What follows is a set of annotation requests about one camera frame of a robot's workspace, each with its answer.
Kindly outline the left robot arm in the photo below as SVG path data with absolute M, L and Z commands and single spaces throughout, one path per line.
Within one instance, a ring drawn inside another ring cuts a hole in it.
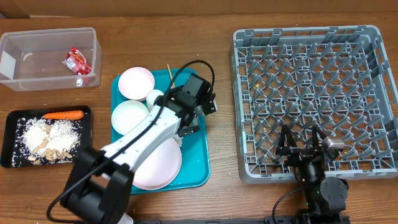
M 192 123 L 197 116 L 216 110 L 210 91 L 166 91 L 146 118 L 118 141 L 80 153 L 58 202 L 82 223 L 133 223 L 126 209 L 136 170 L 166 140 L 196 132 Z

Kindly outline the black waste tray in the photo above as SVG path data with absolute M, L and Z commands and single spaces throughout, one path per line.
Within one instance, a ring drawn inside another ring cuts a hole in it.
M 22 119 L 31 119 L 31 118 L 43 118 L 43 115 L 47 113 L 55 113 L 62 111 L 73 111 L 73 110 L 81 110 L 84 112 L 84 117 L 79 120 L 71 120 L 71 121 L 79 121 L 81 126 L 81 143 L 77 147 L 76 154 L 73 156 L 71 162 L 77 158 L 78 153 L 85 149 L 91 147 L 92 144 L 92 127 L 93 124 L 91 122 L 92 115 L 91 109 L 89 106 L 78 105 L 78 106 L 64 106 L 58 108 L 42 108 L 42 109 L 32 109 L 32 110 L 16 110 L 12 111 L 8 114 L 6 120 L 6 127 L 4 132 L 4 140 L 1 151 L 1 165 L 4 168 L 10 167 L 28 167 L 33 166 L 27 159 L 22 158 L 22 153 L 20 151 L 21 146 L 17 142 L 16 137 L 19 133 L 22 132 Z

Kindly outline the wooden skewer stick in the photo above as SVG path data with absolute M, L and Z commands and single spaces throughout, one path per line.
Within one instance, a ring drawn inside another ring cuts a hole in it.
M 170 69 L 169 64 L 167 64 L 167 69 L 168 69 L 168 71 L 169 71 L 170 84 L 172 85 L 171 88 L 175 88 L 175 84 L 174 84 L 174 81 L 173 81 L 174 76 L 173 76 L 173 74 L 172 74 L 172 71 L 171 71 L 171 69 Z

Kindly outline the pink round plate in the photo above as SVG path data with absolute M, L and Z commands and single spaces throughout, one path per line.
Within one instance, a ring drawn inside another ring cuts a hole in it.
M 182 152 L 174 138 L 163 142 L 139 166 L 133 186 L 142 190 L 158 190 L 174 180 L 182 165 Z

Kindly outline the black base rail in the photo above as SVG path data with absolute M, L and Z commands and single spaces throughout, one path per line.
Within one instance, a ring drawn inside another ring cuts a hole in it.
M 278 216 L 275 217 L 278 224 L 299 223 L 294 216 Z M 271 216 L 262 219 L 219 219 L 219 220 L 133 220 L 134 224 L 272 224 Z M 343 217 L 343 224 L 349 224 L 349 217 Z

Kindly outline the white paper cup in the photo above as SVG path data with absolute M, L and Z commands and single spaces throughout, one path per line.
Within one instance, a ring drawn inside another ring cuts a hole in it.
M 147 103 L 147 108 L 149 111 L 152 110 L 153 105 L 155 103 L 155 100 L 158 96 L 162 96 L 164 93 L 160 90 L 151 90 L 150 92 L 148 92 L 147 96 L 146 96 L 146 103 Z

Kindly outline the rice and nuts pile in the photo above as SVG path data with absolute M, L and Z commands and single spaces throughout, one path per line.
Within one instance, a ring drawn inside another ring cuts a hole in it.
M 22 158 L 33 166 L 71 162 L 81 143 L 79 121 L 22 119 L 22 132 L 16 137 Z

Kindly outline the teal serving tray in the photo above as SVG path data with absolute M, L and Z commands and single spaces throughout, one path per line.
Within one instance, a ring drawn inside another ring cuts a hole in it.
M 151 73 L 155 80 L 154 88 L 165 91 L 171 81 L 168 70 L 153 70 Z M 197 75 L 197 72 L 193 69 L 185 68 L 175 80 L 175 85 L 185 84 L 193 73 Z M 121 94 L 118 88 L 120 76 L 113 80 L 111 86 L 111 112 L 119 104 L 127 101 L 127 98 Z M 210 160 L 204 116 L 198 118 L 198 124 L 200 126 L 199 132 L 187 135 L 182 139 L 182 165 L 176 178 L 169 185 L 157 190 L 143 190 L 133 185 L 131 195 L 200 187 L 207 182 L 210 177 Z M 111 142 L 115 142 L 122 137 L 114 128 L 112 128 L 111 136 Z

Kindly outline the pink bowl with food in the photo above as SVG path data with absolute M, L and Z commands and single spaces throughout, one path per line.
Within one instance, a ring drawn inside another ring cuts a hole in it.
M 127 69 L 118 81 L 118 88 L 122 96 L 136 101 L 144 101 L 147 94 L 154 89 L 154 86 L 153 74 L 143 67 Z

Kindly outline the grey dishwasher rack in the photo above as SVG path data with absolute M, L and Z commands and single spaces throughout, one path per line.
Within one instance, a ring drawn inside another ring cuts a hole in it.
M 299 147 L 313 126 L 345 143 L 328 176 L 397 176 L 397 79 L 377 27 L 240 29 L 229 56 L 244 183 L 294 181 L 275 153 L 283 125 Z

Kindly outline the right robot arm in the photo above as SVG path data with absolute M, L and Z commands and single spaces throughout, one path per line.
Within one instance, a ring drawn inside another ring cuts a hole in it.
M 278 156 L 285 156 L 284 164 L 292 167 L 297 189 L 281 196 L 272 209 L 273 223 L 349 223 L 349 217 L 341 215 L 346 210 L 349 185 L 346 180 L 325 175 L 328 163 L 334 161 L 343 151 L 344 142 L 327 136 L 317 125 L 312 126 L 312 145 L 298 147 L 285 124 L 282 126 L 276 149 Z M 297 210 L 294 216 L 277 217 L 277 206 L 296 192 L 305 194 L 305 209 Z

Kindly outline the red foil wrapper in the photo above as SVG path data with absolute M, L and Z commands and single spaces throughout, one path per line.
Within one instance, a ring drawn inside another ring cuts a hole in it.
M 91 72 L 91 67 L 88 65 L 86 58 L 76 47 L 72 47 L 68 51 L 63 64 L 75 75 L 87 75 Z

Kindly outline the orange carrot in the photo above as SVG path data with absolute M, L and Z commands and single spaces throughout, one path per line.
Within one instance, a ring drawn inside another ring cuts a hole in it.
M 67 119 L 67 120 L 79 120 L 84 117 L 84 112 L 81 110 L 73 110 L 73 111 L 62 111 L 55 113 L 47 113 L 43 115 L 45 119 Z

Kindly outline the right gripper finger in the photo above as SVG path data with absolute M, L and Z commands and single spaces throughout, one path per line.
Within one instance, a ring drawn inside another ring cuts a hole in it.
M 319 139 L 324 140 L 326 138 L 326 134 L 317 126 L 312 126 L 312 146 L 313 149 L 318 149 Z
M 277 149 L 287 149 L 290 147 L 297 147 L 297 145 L 289 127 L 286 124 L 283 124 L 280 132 L 279 142 L 277 144 Z

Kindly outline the pale green bowl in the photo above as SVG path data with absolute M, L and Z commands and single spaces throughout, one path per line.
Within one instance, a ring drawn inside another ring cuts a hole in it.
M 149 114 L 145 104 L 140 101 L 127 100 L 115 107 L 111 115 L 111 124 L 113 129 L 125 135 Z

